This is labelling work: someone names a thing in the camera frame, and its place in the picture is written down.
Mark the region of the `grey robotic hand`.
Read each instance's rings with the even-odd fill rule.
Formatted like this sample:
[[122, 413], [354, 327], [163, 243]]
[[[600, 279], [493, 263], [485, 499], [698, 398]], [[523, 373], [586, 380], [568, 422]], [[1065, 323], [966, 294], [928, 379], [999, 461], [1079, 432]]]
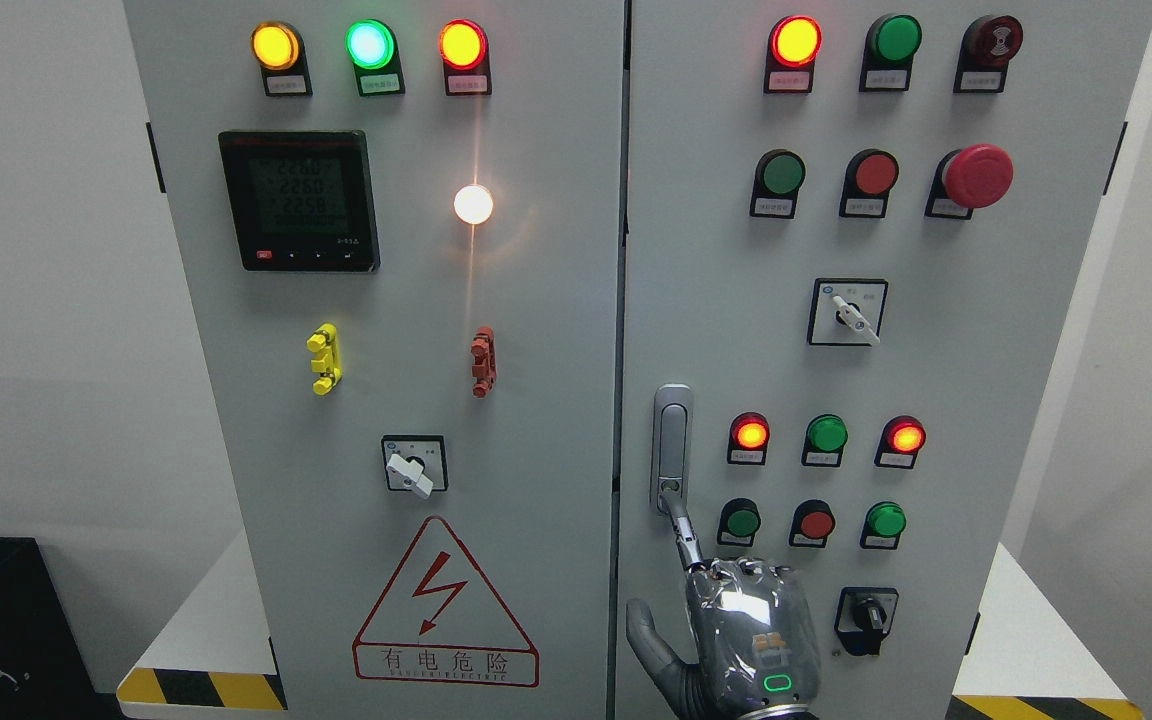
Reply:
[[676, 488], [662, 492], [685, 575], [698, 661], [685, 664], [630, 600], [626, 638], [679, 719], [810, 719], [820, 687], [817, 635], [799, 574], [761, 559], [704, 559]]

